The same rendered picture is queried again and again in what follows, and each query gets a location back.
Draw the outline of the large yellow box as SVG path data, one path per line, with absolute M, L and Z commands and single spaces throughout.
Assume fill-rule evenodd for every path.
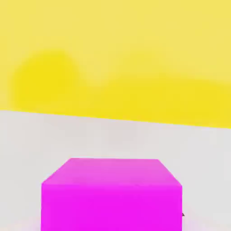
M 231 0 L 0 0 L 0 110 L 231 129 Z

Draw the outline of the small magenta cube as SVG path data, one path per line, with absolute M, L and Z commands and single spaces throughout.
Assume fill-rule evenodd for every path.
M 182 185 L 157 159 L 71 158 L 41 188 L 41 231 L 182 231 Z

